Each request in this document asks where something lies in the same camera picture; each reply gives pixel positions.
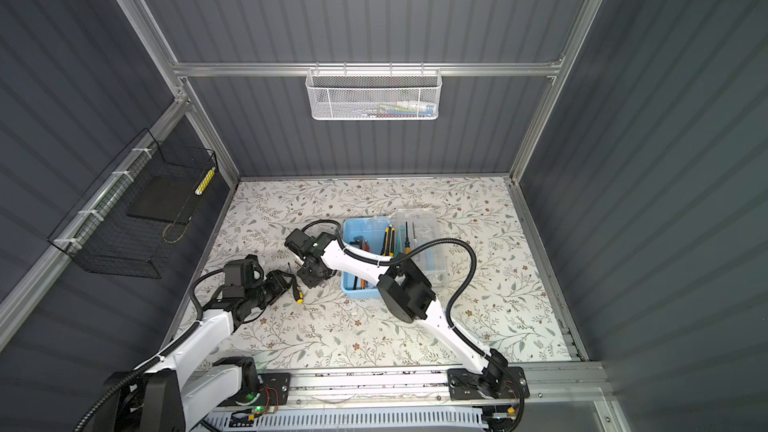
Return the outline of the yellow black utility knife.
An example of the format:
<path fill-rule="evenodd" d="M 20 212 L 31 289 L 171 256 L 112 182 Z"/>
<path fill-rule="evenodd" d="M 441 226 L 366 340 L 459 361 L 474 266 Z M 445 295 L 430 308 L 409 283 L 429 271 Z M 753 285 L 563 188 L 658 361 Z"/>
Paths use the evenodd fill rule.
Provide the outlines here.
<path fill-rule="evenodd" d="M 396 235 L 395 228 L 392 225 L 388 226 L 386 230 L 386 237 L 385 237 L 384 248 L 383 248 L 383 254 L 387 257 L 394 256 L 395 235 Z"/>

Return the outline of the blue plastic tool box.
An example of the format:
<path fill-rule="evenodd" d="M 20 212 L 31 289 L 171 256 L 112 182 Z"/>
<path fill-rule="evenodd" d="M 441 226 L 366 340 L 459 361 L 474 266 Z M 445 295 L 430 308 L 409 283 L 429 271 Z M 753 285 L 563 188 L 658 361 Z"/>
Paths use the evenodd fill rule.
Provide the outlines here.
<path fill-rule="evenodd" d="M 433 209 L 398 209 L 389 216 L 347 219 L 342 225 L 343 240 L 361 250 L 397 257 L 442 237 Z M 418 254 L 413 261 L 430 280 L 436 291 L 448 283 L 444 246 L 434 246 Z"/>

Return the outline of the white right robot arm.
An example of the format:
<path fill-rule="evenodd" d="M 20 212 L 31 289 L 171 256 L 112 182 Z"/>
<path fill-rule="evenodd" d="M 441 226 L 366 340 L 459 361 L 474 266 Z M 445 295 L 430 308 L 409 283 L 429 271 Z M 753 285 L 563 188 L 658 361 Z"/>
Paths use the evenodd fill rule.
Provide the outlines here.
<path fill-rule="evenodd" d="M 418 254 L 440 245 L 462 248 L 469 256 L 469 272 L 447 305 L 441 304 L 431 281 L 414 262 Z M 393 316 L 405 323 L 418 323 L 454 353 L 475 379 L 483 397 L 497 398 L 506 386 L 509 362 L 499 351 L 482 345 L 451 317 L 455 302 L 471 284 L 478 265 L 476 253 L 467 242 L 439 238 L 409 253 L 389 257 L 355 248 L 336 234 L 322 232 L 313 237 L 295 229 L 284 246 L 301 261 L 297 275 L 306 286 L 319 285 L 333 271 L 347 272 L 371 283 Z"/>

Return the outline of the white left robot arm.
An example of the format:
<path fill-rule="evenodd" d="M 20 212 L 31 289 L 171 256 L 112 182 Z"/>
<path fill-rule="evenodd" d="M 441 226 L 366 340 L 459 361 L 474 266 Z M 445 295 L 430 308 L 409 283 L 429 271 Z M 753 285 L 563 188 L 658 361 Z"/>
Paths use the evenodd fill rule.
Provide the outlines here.
<path fill-rule="evenodd" d="M 282 403 L 251 357 L 219 359 L 203 376 L 193 376 L 221 342 L 252 322 L 253 311 L 265 311 L 290 287 L 283 272 L 264 271 L 254 254 L 219 271 L 224 282 L 206 304 L 190 298 L 192 325 L 133 370 L 110 376 L 76 430 L 191 431 L 221 404 L 243 407 L 252 418 Z"/>

